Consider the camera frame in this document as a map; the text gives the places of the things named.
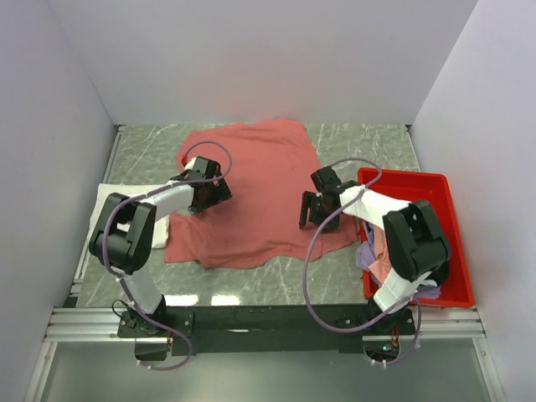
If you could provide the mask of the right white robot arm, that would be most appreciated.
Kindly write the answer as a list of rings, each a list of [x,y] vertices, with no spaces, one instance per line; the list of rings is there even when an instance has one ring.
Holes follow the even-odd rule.
[[[451,247],[430,202],[414,202],[377,193],[370,185],[343,182],[331,166],[311,174],[315,192],[302,194],[299,227],[317,226],[313,235],[340,227],[346,214],[379,229],[384,235],[391,269],[373,296],[368,326],[385,334],[397,323],[402,308],[432,272],[451,258]]]

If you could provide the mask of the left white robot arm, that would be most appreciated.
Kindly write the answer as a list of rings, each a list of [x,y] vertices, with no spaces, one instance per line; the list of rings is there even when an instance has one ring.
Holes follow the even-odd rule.
[[[88,249],[121,284],[131,308],[141,312],[137,326],[147,336],[162,334],[168,324],[161,311],[164,296],[147,268],[156,223],[182,209],[200,214],[231,198],[220,163],[200,156],[158,188],[107,196]]]

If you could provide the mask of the dark pink t shirt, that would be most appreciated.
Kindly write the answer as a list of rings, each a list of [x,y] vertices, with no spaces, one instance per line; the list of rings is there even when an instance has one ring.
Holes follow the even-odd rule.
[[[202,156],[229,171],[232,197],[201,214],[172,214],[164,260],[251,269],[269,259],[307,257],[315,233],[300,229],[302,195],[321,167],[305,126],[288,119],[192,131],[177,159]]]

